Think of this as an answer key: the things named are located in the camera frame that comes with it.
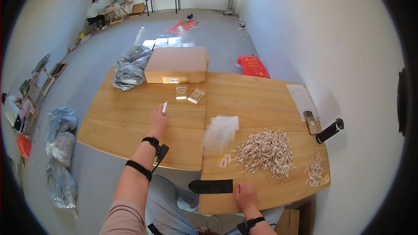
hand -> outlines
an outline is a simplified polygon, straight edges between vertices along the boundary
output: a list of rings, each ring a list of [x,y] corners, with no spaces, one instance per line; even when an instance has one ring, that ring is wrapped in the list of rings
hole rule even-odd
[[[235,201],[238,207],[245,212],[254,207],[257,209],[257,190],[249,182],[240,182],[235,187]]]
[[[163,104],[155,108],[153,112],[153,121],[151,131],[147,136],[157,138],[159,141],[167,128],[167,114],[163,115]]]

black pants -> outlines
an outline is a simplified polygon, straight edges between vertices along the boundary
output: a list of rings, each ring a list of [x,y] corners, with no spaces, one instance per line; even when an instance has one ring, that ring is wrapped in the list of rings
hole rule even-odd
[[[93,22],[96,22],[96,21],[99,21],[99,20],[102,20],[102,27],[104,27],[106,25],[106,23],[105,23],[105,16],[98,15],[97,17],[87,18],[87,21],[89,23],[93,23]]]

pink sleeve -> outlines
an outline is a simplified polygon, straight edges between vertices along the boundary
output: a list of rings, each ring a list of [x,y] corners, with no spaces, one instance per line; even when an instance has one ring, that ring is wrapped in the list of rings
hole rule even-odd
[[[147,235],[141,209],[132,201],[116,200],[104,221],[100,235]]]

black water bottle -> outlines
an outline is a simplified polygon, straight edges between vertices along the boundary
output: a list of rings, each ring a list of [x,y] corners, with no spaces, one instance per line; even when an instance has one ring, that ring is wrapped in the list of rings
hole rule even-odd
[[[341,118],[337,118],[332,125],[328,126],[325,130],[316,135],[316,141],[318,144],[322,144],[342,129],[344,129],[344,122]]]

red bag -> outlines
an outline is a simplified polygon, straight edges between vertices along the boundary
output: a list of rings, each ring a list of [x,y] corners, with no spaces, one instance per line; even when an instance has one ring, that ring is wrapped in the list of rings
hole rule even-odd
[[[28,158],[30,150],[32,149],[32,144],[24,135],[20,135],[19,138],[16,139],[16,142],[18,143],[20,154],[22,154],[23,157]]]
[[[240,56],[238,64],[243,67],[243,74],[246,76],[258,76],[270,78],[264,65],[257,56]]]

